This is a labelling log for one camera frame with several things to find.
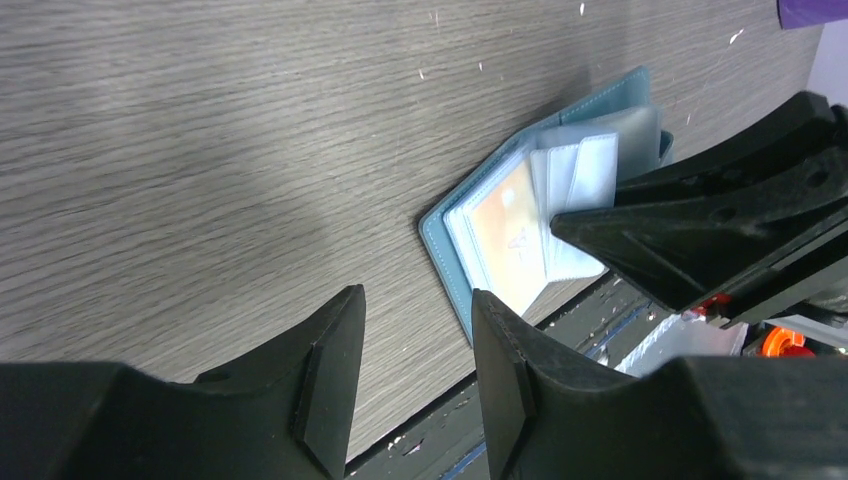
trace orange object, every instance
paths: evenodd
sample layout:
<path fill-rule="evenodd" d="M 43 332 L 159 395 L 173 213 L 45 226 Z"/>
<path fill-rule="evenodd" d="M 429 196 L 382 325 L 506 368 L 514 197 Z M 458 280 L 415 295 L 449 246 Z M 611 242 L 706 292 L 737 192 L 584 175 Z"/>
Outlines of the orange object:
<path fill-rule="evenodd" d="M 794 347 L 803 348 L 805 341 L 806 339 L 800 333 L 793 332 L 787 328 L 777 327 L 766 337 L 760 353 L 764 357 L 780 357 L 783 355 L 797 356 L 800 352 Z"/>

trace wood grain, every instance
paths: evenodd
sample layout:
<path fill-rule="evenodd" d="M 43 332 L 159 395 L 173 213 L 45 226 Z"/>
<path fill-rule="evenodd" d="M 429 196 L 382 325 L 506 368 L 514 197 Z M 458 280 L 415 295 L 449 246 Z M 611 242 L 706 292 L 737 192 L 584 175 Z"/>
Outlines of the wood grain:
<path fill-rule="evenodd" d="M 415 224 L 499 142 L 645 64 L 683 158 L 802 88 L 820 34 L 765 0 L 579 6 L 4 2 L 0 359 L 188 381 L 363 283 L 361 452 L 473 368 Z"/>

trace wallet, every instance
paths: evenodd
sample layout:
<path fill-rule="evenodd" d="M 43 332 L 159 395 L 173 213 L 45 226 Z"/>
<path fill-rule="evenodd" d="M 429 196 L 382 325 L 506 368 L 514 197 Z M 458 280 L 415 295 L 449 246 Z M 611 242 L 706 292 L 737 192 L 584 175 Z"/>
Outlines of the wallet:
<path fill-rule="evenodd" d="M 424 246 L 433 260 L 433 265 L 445 286 L 448 298 L 468 337 L 471 336 L 471 285 L 454 250 L 450 233 L 445 224 L 445 213 L 477 187 L 482 179 L 498 168 L 516 148 L 530 137 L 543 130 L 578 122 L 590 122 L 598 117 L 612 115 L 633 107 L 651 105 L 650 76 L 647 68 L 639 67 L 625 75 L 618 82 L 609 85 L 600 92 L 590 95 L 576 104 L 567 107 L 529 127 L 526 127 L 494 151 L 483 163 L 467 176 L 456 188 L 438 202 L 421 218 L 418 229 Z M 671 163 L 673 137 L 663 131 L 660 137 L 657 161 L 659 166 Z"/>

